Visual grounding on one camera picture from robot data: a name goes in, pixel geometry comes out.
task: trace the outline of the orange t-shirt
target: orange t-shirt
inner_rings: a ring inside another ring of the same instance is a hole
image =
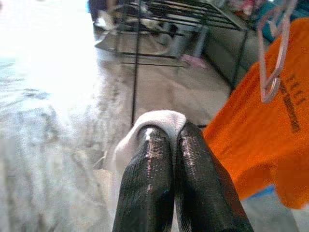
[[[268,76],[280,39],[266,54]],[[259,64],[254,64],[204,136],[230,173],[241,199],[270,184],[284,205],[309,201],[309,18],[291,25],[281,87],[261,103]]]

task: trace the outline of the concrete floor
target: concrete floor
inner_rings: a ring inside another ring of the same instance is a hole
[[[34,143],[44,145],[52,139],[57,150],[61,146],[78,149],[91,164],[102,156],[107,162],[130,129],[133,67],[94,47],[98,37],[83,4],[73,9],[69,1],[61,5],[36,1],[31,6],[4,3],[0,14],[1,132],[14,125],[23,128]],[[150,110],[172,109],[196,124],[207,124],[228,94],[228,86],[208,63],[206,69],[180,68],[178,74],[175,68],[141,66],[136,118]],[[249,217],[261,218],[261,212],[250,213],[251,203],[244,204]],[[284,212],[297,231],[291,211]],[[273,217],[267,223],[280,227],[280,221]],[[256,226],[256,231],[270,230]]]

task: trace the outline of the black metal frame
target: black metal frame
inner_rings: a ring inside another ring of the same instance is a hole
[[[141,19],[151,19],[157,20],[161,22],[169,22],[169,23],[177,23],[183,24],[188,26],[212,26],[212,27],[219,27],[219,28],[226,28],[226,29],[233,29],[233,30],[240,30],[245,31],[245,29],[241,28],[237,23],[235,23],[232,19],[230,19],[227,15],[225,15],[221,10],[217,7],[213,6],[210,3],[200,3],[193,0],[152,0],[149,3],[145,3],[148,7],[148,10],[152,12],[152,15],[142,14],[141,12],[141,2],[142,0],[137,0],[138,4],[134,4],[129,2],[130,0],[124,1],[123,7],[123,14],[120,26],[118,28],[118,32],[122,33],[124,31],[126,17],[136,17],[138,19],[136,25],[136,51],[133,52],[119,52],[118,45],[119,45],[119,37],[117,36],[115,42],[115,51],[117,54],[120,55],[134,55],[135,62],[122,62],[123,64],[134,64],[134,80],[133,80],[133,96],[132,96],[132,111],[131,111],[131,125],[134,125],[135,121],[135,112],[136,112],[136,98],[137,98],[137,85],[138,85],[138,70],[139,65],[154,65],[154,66],[165,66],[165,67],[182,67],[178,65],[160,65],[160,64],[151,64],[151,63],[139,63],[139,56],[146,56],[146,57],[161,57],[161,58],[173,58],[176,59],[174,56],[168,55],[155,55],[155,54],[143,54],[140,53],[140,22]],[[138,7],[138,13],[135,14],[128,14],[128,7],[134,6]],[[171,8],[170,6],[178,6],[181,7],[179,9]],[[186,16],[186,19],[179,19],[173,17],[174,15]],[[185,36],[184,34],[169,32],[169,31],[162,31],[162,30],[153,30],[153,29],[143,29],[143,31],[148,32],[155,32],[155,33],[163,33],[168,35],[178,35],[178,36]],[[240,56],[242,55],[243,46],[240,50]],[[206,127],[206,125],[199,125],[200,128]]]

